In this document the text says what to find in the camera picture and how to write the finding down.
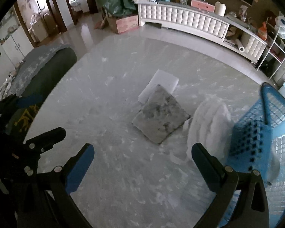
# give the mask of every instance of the blue plastic basket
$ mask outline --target blue plastic basket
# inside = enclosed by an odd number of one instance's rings
[[[268,185],[272,146],[280,161],[280,172],[278,179]],[[275,227],[285,214],[285,99],[271,85],[262,85],[260,99],[234,125],[226,165],[239,172],[260,171],[268,199],[270,227]],[[220,226],[231,217],[238,196],[236,192]]]

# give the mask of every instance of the orange plastic bag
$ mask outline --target orange plastic bag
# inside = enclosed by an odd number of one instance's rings
[[[266,22],[263,22],[263,26],[259,28],[257,31],[257,35],[262,39],[266,40],[267,39],[267,27],[266,27]]]

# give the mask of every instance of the white tube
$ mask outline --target white tube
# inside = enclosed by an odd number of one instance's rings
[[[236,40],[235,40],[235,43],[236,43],[236,45],[238,46],[240,52],[244,52],[244,51],[245,51],[245,48],[244,48],[244,46],[242,45],[241,41],[239,41],[239,39],[236,39]]]

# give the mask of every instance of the green plastic bag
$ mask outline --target green plastic bag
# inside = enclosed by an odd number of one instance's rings
[[[137,12],[132,0],[97,0],[98,4],[104,7],[111,15],[125,17]]]

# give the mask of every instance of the paper roll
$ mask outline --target paper roll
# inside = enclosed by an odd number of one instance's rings
[[[245,51],[245,48],[244,48],[244,46],[242,45],[242,43],[241,43],[241,41],[239,39],[236,39],[235,43],[238,46],[240,52],[244,52]]]
[[[226,5],[220,2],[215,3],[214,13],[220,16],[224,16],[226,11]]]

